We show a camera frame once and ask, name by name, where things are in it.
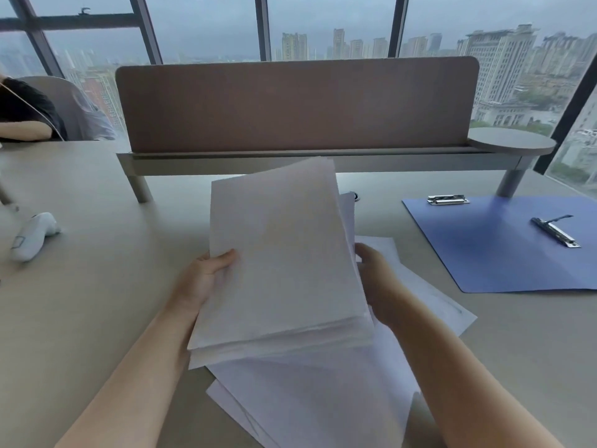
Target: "sky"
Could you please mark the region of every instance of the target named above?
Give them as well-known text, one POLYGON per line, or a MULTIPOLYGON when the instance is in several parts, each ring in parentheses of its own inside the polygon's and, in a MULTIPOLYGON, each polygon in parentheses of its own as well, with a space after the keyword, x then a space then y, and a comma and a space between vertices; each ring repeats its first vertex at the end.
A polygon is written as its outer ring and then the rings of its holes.
MULTIPOLYGON (((30 0, 38 15, 131 12, 128 0, 30 0)), ((345 40, 375 37, 389 40, 396 0, 268 0, 272 49, 281 47, 282 32, 306 33, 309 47, 325 54, 334 28, 345 29, 345 40)), ((147 0, 164 57, 181 52, 189 57, 239 55, 258 58, 254 0, 147 0)), ((14 15, 0 0, 0 16, 14 15)), ((535 44, 557 31, 586 37, 597 32, 597 0, 409 0, 403 41, 442 33, 442 48, 474 30, 514 29, 533 23, 535 44)), ((0 46, 8 37, 0 33, 0 46)), ((106 57, 135 57, 144 52, 135 29, 53 31, 56 50, 92 49, 106 57)))

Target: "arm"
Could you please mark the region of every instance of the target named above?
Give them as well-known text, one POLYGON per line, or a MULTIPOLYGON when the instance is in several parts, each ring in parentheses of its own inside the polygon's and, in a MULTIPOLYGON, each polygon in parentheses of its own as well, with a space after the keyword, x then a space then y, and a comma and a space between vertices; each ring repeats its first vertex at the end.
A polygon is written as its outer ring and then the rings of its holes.
POLYGON ((0 122, 0 138, 36 142, 51 137, 52 127, 41 121, 0 122))
POLYGON ((562 448, 466 345, 395 277, 376 250, 356 244, 365 294, 398 339, 450 448, 562 448))
POLYGON ((229 251, 191 263, 166 306, 56 448, 149 448, 157 444, 189 358, 186 346, 199 309, 213 289, 214 273, 234 259, 234 251, 229 251))

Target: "blue clipboard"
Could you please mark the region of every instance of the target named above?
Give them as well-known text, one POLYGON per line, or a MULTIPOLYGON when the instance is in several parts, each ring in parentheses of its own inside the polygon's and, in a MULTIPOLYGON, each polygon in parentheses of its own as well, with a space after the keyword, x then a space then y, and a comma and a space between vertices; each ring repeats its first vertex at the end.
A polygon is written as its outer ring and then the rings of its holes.
POLYGON ((465 293, 597 290, 597 203, 583 196, 469 198, 469 204, 404 205, 465 293), (531 222, 556 222, 581 248, 567 248, 531 222))

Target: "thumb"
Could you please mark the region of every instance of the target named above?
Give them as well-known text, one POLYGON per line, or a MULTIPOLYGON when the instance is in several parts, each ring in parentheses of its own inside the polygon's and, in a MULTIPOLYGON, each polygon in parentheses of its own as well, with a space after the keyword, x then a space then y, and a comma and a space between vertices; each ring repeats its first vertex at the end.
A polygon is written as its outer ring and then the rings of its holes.
POLYGON ((361 257, 363 262, 369 262, 377 253, 377 250, 375 248, 371 248, 369 245, 358 242, 354 244, 354 252, 361 257))
POLYGON ((236 250, 232 248, 232 250, 228 250, 224 254, 202 261, 202 268, 205 273, 216 273, 232 264, 236 259, 236 256, 236 250))

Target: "person's left hand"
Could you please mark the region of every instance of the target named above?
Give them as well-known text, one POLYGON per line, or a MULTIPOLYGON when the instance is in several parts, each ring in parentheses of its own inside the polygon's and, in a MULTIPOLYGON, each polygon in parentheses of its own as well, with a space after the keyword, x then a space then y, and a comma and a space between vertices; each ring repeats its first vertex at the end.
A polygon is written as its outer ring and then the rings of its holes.
POLYGON ((207 252, 195 259, 177 279, 168 307, 182 310, 194 320, 213 291, 214 274, 228 267, 235 259, 235 250, 214 258, 210 258, 207 252))

